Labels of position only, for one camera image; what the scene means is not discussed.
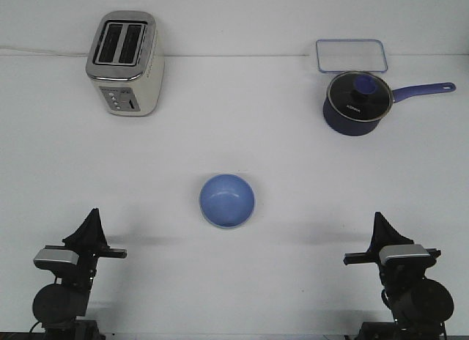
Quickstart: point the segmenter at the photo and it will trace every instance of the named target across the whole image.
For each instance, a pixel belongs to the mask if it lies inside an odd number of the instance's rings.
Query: toaster slot
[[[146,23],[108,21],[95,64],[135,66],[139,60]]]

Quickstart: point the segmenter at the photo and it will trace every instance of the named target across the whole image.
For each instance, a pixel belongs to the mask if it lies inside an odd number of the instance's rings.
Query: toaster
[[[163,80],[164,55],[155,19],[147,12],[105,15],[86,62],[109,113],[141,117],[153,111]]]

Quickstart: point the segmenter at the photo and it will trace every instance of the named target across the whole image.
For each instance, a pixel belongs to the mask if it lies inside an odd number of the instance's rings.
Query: white tabletop
[[[157,110],[108,114],[85,58],[0,57],[0,328],[27,330],[53,281],[32,264],[93,207],[109,245],[88,318],[115,333],[354,333],[391,320],[365,251],[380,211],[404,236],[440,248],[427,276],[456,303],[467,334],[469,59],[390,56],[391,88],[452,81],[457,91],[393,106],[368,135],[322,117],[331,76],[308,57],[167,57]],[[214,174],[256,195],[233,230],[198,206]]]

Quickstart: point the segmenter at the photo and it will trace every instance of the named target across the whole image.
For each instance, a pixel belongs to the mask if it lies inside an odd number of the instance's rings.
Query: blue saucepan
[[[409,86],[394,91],[381,78],[362,71],[347,71],[329,84],[322,112],[325,121],[344,135],[360,136],[375,129],[393,103],[417,95],[453,92],[451,82]]]

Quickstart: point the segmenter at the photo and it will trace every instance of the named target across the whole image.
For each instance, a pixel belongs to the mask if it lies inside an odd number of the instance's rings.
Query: saucepan handle
[[[442,84],[409,86],[393,90],[393,98],[394,102],[397,103],[412,96],[430,95],[432,93],[453,92],[455,89],[456,85],[452,82],[444,82]]]

